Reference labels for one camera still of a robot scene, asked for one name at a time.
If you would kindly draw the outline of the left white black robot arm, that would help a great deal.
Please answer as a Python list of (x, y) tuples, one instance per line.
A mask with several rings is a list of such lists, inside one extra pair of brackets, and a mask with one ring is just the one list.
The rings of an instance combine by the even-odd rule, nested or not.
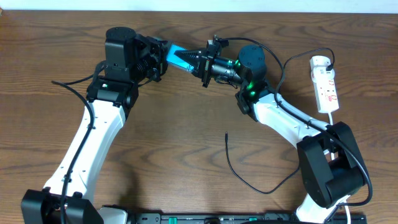
[(96, 183), (109, 148), (139, 96), (139, 87), (159, 82), (172, 42), (143, 36), (128, 27), (106, 31), (105, 55), (93, 74), (85, 111), (65, 157), (42, 190), (28, 190), (21, 210), (25, 223), (133, 223), (117, 205), (96, 209)]

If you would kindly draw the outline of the blue screen Galaxy smartphone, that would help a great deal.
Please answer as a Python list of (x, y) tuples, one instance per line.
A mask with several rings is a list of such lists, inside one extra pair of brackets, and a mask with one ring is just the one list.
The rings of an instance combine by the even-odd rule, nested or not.
[(159, 64), (156, 68), (162, 75), (165, 73), (169, 65), (185, 70), (189, 73), (193, 71), (192, 65), (175, 54), (176, 52), (185, 50), (183, 47), (175, 45), (172, 41), (168, 40), (161, 40), (160, 43), (160, 49), (162, 52), (160, 53)]

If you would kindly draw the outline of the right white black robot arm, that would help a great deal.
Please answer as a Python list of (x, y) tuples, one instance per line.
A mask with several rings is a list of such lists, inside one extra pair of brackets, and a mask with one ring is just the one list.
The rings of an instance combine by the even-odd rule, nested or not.
[(266, 125), (286, 139), (298, 153), (297, 171), (306, 190), (296, 209), (299, 223), (327, 223), (361, 187), (373, 186), (351, 128), (342, 122), (324, 122), (298, 110), (271, 87), (266, 77), (268, 47), (248, 39), (236, 59), (222, 50), (229, 39), (214, 37), (202, 49), (187, 50), (174, 45), (167, 61), (199, 78), (203, 86), (211, 80), (238, 89), (237, 104), (243, 114)]

